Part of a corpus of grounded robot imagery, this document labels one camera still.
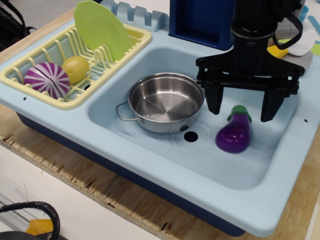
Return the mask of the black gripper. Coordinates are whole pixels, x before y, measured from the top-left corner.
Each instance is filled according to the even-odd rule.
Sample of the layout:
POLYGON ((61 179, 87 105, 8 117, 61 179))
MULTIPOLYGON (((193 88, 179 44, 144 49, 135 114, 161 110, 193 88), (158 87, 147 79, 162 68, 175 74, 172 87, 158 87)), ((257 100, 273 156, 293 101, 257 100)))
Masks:
POLYGON ((211 113, 220 113, 225 88, 265 92, 260 120, 273 120, 287 95, 296 94, 305 68, 279 59, 262 42, 236 40, 232 50, 196 60, 197 79, 211 113))

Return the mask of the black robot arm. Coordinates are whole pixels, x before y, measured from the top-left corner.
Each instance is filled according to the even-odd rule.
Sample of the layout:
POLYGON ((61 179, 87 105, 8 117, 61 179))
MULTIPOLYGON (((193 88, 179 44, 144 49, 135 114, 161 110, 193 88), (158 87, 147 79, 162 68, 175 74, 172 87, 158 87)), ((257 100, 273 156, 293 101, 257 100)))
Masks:
POLYGON ((303 25, 294 15, 302 8, 299 0, 238 0, 230 23, 234 35, 233 49, 222 54, 196 60, 197 80, 204 89, 210 112, 220 112, 224 88, 264 92, 262 122, 271 121, 285 98, 295 95, 299 78, 305 69, 271 55, 269 40, 285 50, 302 37, 303 25), (288 19, 298 30, 289 42, 279 44, 276 38, 278 23, 288 19))

